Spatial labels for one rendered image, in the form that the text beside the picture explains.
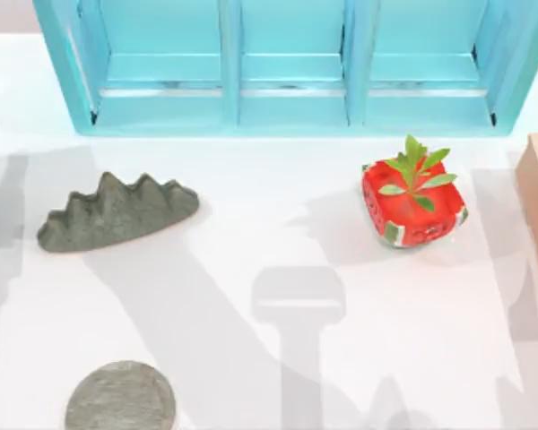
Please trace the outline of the red square plant pot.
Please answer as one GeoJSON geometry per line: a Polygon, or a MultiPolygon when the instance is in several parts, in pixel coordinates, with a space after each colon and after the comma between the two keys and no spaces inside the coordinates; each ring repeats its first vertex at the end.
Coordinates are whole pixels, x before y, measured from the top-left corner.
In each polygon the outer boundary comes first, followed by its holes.
{"type": "Polygon", "coordinates": [[[457,175],[443,160],[449,148],[431,151],[407,135],[404,150],[361,168],[361,190],[380,238],[398,248],[426,245],[460,227],[469,211],[457,175]]]}

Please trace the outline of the light blue rack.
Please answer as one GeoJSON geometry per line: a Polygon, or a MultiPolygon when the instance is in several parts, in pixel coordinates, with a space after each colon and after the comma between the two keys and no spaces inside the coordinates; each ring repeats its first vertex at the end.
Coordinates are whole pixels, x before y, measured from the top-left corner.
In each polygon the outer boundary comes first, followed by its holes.
{"type": "Polygon", "coordinates": [[[538,0],[33,0],[98,136],[506,135],[538,0]]]}

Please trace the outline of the grey mountain-shaped stone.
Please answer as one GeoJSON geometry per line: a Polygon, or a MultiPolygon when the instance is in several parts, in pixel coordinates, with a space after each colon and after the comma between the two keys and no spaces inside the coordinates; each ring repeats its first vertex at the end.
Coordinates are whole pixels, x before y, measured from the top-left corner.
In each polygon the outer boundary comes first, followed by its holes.
{"type": "Polygon", "coordinates": [[[201,206],[194,190],[147,173],[127,184],[104,172],[94,193],[72,191],[62,210],[52,210],[37,232],[51,254],[83,253],[123,244],[191,218],[201,206]]]}

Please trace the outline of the round grey stone coaster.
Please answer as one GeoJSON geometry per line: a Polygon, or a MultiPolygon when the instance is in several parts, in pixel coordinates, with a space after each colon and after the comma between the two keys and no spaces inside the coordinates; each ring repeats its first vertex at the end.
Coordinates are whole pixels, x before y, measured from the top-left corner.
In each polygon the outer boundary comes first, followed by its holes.
{"type": "Polygon", "coordinates": [[[167,377],[134,360],[107,363],[69,397],[64,430],[174,430],[177,401],[167,377]]]}

